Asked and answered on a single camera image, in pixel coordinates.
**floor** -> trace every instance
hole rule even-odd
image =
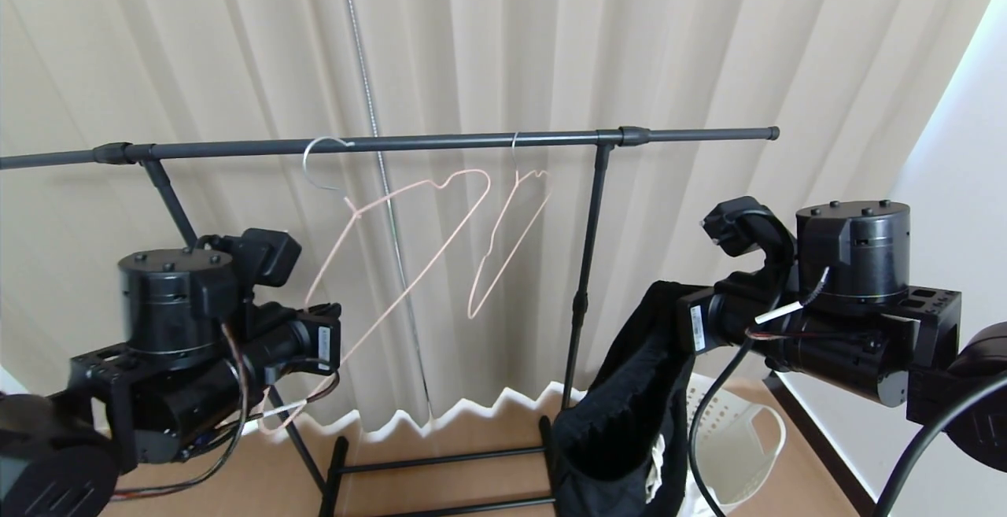
[[[782,409],[761,382],[734,381],[730,390],[748,399]],[[365,434],[358,423],[340,432],[350,438],[347,463],[368,464],[412,458],[464,454],[539,443],[536,421],[540,413],[554,415],[559,395],[547,391],[539,402],[501,398],[494,416],[477,409],[460,409],[441,428],[423,436],[412,423],[397,420],[383,436]],[[756,419],[763,438],[775,425]],[[762,490],[732,514],[736,517],[816,515],[853,517],[853,507],[825,467],[786,421],[787,442]],[[311,422],[302,432],[313,456],[328,466],[333,437]],[[212,460],[186,465],[144,467],[123,478],[123,486],[164,484],[184,480],[204,470]],[[340,517],[385,515],[438,507],[548,495],[542,456],[447,464],[344,477],[336,514]],[[113,504],[104,517],[202,516],[314,516],[319,494],[294,448],[254,433],[246,436],[232,461],[207,484],[170,497]],[[552,506],[513,509],[488,515],[507,517],[553,516]]]

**curtain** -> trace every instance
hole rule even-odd
[[[618,148],[611,157],[576,384],[590,381],[652,280],[712,282],[753,268],[698,226],[752,195],[796,210],[878,199],[913,146],[989,0],[2,0],[4,155],[108,142],[322,135],[777,125],[773,142]],[[365,94],[367,76],[370,98]],[[374,124],[369,112],[374,109]],[[342,367],[312,414],[397,409],[418,423],[503,387],[536,397],[562,380],[590,190],[590,147],[396,152],[392,188],[462,168],[493,187],[459,238]],[[382,196],[375,154],[317,155],[318,181],[357,206]],[[480,296],[545,192],[551,198],[478,316],[475,266],[521,171]],[[300,157],[168,161],[198,233],[289,231],[304,247],[289,283],[260,299],[299,305],[349,218]],[[116,262],[178,247],[141,168],[0,173],[0,363],[35,392],[69,356],[118,342]],[[475,178],[396,201],[407,281],[481,192]],[[316,301],[343,305],[343,350],[402,292],[390,220],[370,213]],[[309,382],[287,378],[286,398]]]

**clothes hanger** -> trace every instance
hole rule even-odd
[[[493,251],[493,241],[496,238],[496,231],[499,230],[500,223],[503,222],[503,215],[507,214],[507,210],[511,206],[511,201],[514,200],[514,195],[518,191],[518,187],[521,186],[522,182],[525,182],[525,179],[532,176],[535,176],[536,178],[542,176],[545,176],[547,178],[549,177],[549,172],[546,170],[532,170],[525,173],[524,176],[521,175],[521,170],[518,167],[518,154],[516,151],[517,143],[518,143],[518,133],[514,134],[514,139],[511,140],[511,157],[512,159],[514,159],[514,186],[511,188],[511,193],[508,195],[507,202],[503,203],[503,208],[500,209],[500,216],[496,219],[496,224],[493,224],[493,230],[489,234],[489,247],[486,248],[486,253],[484,253],[482,255],[482,259],[479,260],[479,266],[475,268],[475,279],[472,280],[472,288],[468,291],[469,320],[475,318],[475,315],[479,313],[479,310],[482,308],[482,305],[485,304],[486,298],[489,297],[489,293],[492,292],[493,287],[496,286],[496,281],[499,281],[500,276],[503,275],[503,270],[507,269],[508,264],[511,263],[511,258],[513,258],[514,254],[518,252],[518,248],[521,247],[522,242],[525,241],[525,236],[527,236],[528,232],[532,230],[532,226],[534,226],[535,221],[539,219],[539,215],[541,215],[542,211],[546,208],[546,203],[549,202],[549,197],[551,197],[551,195],[553,193],[552,188],[546,191],[546,197],[542,200],[542,205],[540,205],[539,209],[535,211],[535,216],[532,217],[532,220],[528,223],[528,226],[525,228],[525,231],[521,233],[521,237],[518,238],[518,243],[514,245],[514,249],[511,250],[511,253],[508,254],[507,259],[503,260],[503,265],[500,265],[499,271],[496,272],[496,276],[493,277],[492,282],[489,283],[489,287],[486,289],[486,292],[482,295],[482,299],[479,300],[478,304],[475,305],[475,309],[472,309],[472,301],[474,301],[475,299],[475,288],[478,286],[479,278],[482,276],[482,266],[485,265],[486,258],[488,258],[489,254],[492,253]]]
[[[342,189],[339,188],[338,186],[325,185],[325,184],[320,184],[320,183],[315,182],[311,178],[311,173],[308,172],[308,155],[311,153],[311,149],[315,145],[317,145],[320,141],[326,141],[326,140],[337,141],[338,143],[341,143],[341,144],[343,144],[343,145],[345,145],[347,147],[352,147],[352,145],[353,145],[353,143],[351,143],[351,142],[347,143],[347,142],[345,142],[345,141],[343,141],[341,139],[334,138],[334,137],[324,136],[324,137],[315,138],[304,149],[304,155],[302,155],[302,158],[301,158],[301,169],[304,171],[305,178],[307,178],[308,182],[312,183],[313,186],[317,186],[318,188],[323,188],[325,190],[335,190],[335,191],[341,192]],[[349,359],[349,356],[352,356],[352,353],[355,352],[356,349],[359,349],[359,346],[363,345],[365,341],[367,341],[368,337],[370,337],[372,334],[374,334],[374,332],[378,329],[378,327],[381,327],[381,324],[389,316],[389,314],[392,313],[393,310],[395,310],[395,307],[398,306],[399,303],[402,302],[406,298],[406,296],[409,295],[410,292],[412,292],[413,287],[415,287],[416,284],[420,282],[420,279],[422,279],[423,276],[426,275],[428,271],[430,271],[430,269],[432,268],[432,266],[434,266],[434,263],[436,263],[437,260],[440,259],[440,257],[444,254],[444,251],[447,250],[447,247],[457,237],[457,234],[461,231],[461,229],[465,226],[465,224],[468,223],[468,220],[472,218],[472,215],[475,214],[475,209],[478,209],[479,205],[482,204],[482,201],[485,200],[486,196],[489,193],[490,187],[492,186],[492,180],[489,178],[489,173],[486,172],[486,171],[484,171],[484,170],[482,170],[482,169],[462,169],[460,171],[455,171],[453,173],[450,173],[450,175],[445,180],[443,180],[443,182],[441,182],[441,183],[437,183],[437,182],[435,182],[435,180],[432,180],[432,179],[429,179],[429,178],[421,180],[421,181],[418,181],[418,182],[414,182],[413,184],[410,184],[408,186],[404,186],[402,188],[399,188],[399,189],[391,192],[390,195],[386,195],[385,197],[382,197],[381,199],[378,199],[377,201],[375,201],[373,203],[370,203],[370,204],[368,204],[368,205],[366,205],[364,207],[361,207],[359,209],[357,209],[356,206],[353,205],[353,203],[349,200],[349,198],[347,196],[343,195],[342,201],[346,204],[346,206],[349,207],[349,210],[350,210],[350,212],[352,212],[352,215],[349,216],[349,222],[347,222],[345,228],[342,229],[342,233],[339,234],[339,237],[336,239],[335,244],[332,245],[332,249],[331,249],[331,251],[329,251],[327,258],[325,258],[325,262],[322,264],[321,269],[318,271],[317,275],[315,276],[314,281],[312,281],[311,287],[308,289],[307,295],[304,297],[304,307],[305,308],[307,308],[308,303],[311,300],[311,296],[314,294],[314,292],[317,289],[318,285],[321,283],[322,276],[324,275],[325,270],[328,269],[329,264],[332,263],[332,259],[334,258],[336,252],[339,251],[339,248],[342,246],[343,241],[345,241],[345,238],[349,235],[349,231],[351,231],[353,229],[353,227],[356,225],[356,223],[359,222],[359,220],[361,220],[361,218],[363,218],[364,214],[366,214],[368,211],[371,211],[371,210],[373,210],[375,208],[378,208],[378,206],[386,204],[388,201],[392,200],[393,198],[398,197],[399,195],[402,195],[402,193],[404,193],[406,191],[409,191],[409,190],[413,190],[414,188],[418,188],[420,186],[424,186],[424,185],[428,185],[429,184],[429,185],[435,187],[435,189],[441,190],[441,189],[443,189],[443,187],[446,187],[448,184],[450,184],[451,181],[454,180],[455,177],[462,176],[462,175],[467,175],[467,174],[479,174],[479,175],[482,175],[486,179],[486,187],[485,187],[485,189],[482,191],[481,195],[479,195],[479,198],[475,201],[475,204],[472,206],[471,209],[469,209],[468,214],[466,214],[465,217],[461,220],[461,222],[458,223],[458,226],[455,227],[454,231],[451,232],[450,236],[447,237],[447,240],[444,241],[444,244],[440,247],[440,249],[437,251],[437,253],[435,253],[434,256],[433,256],[433,258],[430,259],[430,262],[427,263],[427,265],[423,268],[423,270],[420,271],[419,275],[417,275],[416,278],[413,280],[413,282],[410,283],[408,287],[406,287],[406,289],[402,292],[402,294],[400,294],[399,297],[396,298],[392,302],[392,304],[389,305],[389,307],[386,308],[385,311],[382,312],[378,316],[378,319],[375,320],[375,322],[373,325],[371,325],[371,328],[368,328],[368,330],[364,332],[364,336],[361,337],[361,339],[356,341],[356,344],[354,344],[349,349],[349,351],[345,353],[344,356],[342,356],[342,359],[340,360],[339,365],[344,365],[346,363],[346,360]],[[312,391],[311,393],[309,393],[309,396],[310,395],[314,395],[315,393],[317,393],[317,392],[321,391],[322,389],[324,389],[328,384],[331,383],[331,381],[332,381],[332,379],[335,376],[332,375],[332,376],[328,376],[328,377],[324,378],[317,385],[317,387],[314,389],[314,391]],[[301,413],[302,410],[304,410],[304,407],[306,405],[307,405],[307,401],[305,399],[302,399],[302,400],[297,401],[295,403],[291,403],[291,405],[284,405],[283,407],[279,407],[277,409],[273,409],[273,412],[282,412],[284,410],[289,410],[289,409],[293,409],[293,412],[291,412],[290,416],[288,416],[287,419],[284,420],[282,423],[280,423],[276,428],[269,428],[269,427],[265,426],[265,424],[263,422],[264,418],[265,418],[264,417],[263,419],[259,420],[259,429],[262,432],[266,433],[266,434],[273,434],[273,433],[276,433],[276,432],[279,432],[279,431],[283,430],[284,428],[287,427],[288,424],[291,423],[292,420],[295,419],[295,417],[297,417],[299,415],[299,413]]]

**black cloth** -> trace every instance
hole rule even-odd
[[[700,288],[652,284],[608,349],[584,399],[556,417],[551,446],[559,517],[678,512],[689,467],[686,392],[696,355],[677,330],[675,301]],[[666,443],[663,484],[646,503],[659,432]]]

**white plastic basket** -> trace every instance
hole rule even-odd
[[[713,380],[693,374],[689,382],[689,422],[699,402],[709,391]],[[762,448],[762,441],[755,432],[752,419],[766,411],[779,425],[779,442],[769,451]],[[703,482],[711,490],[726,514],[762,487],[786,441],[786,425],[775,409],[745,401],[727,391],[719,391],[700,419],[697,464]],[[690,473],[686,484],[686,500],[679,511],[680,517],[712,515],[699,493]]]

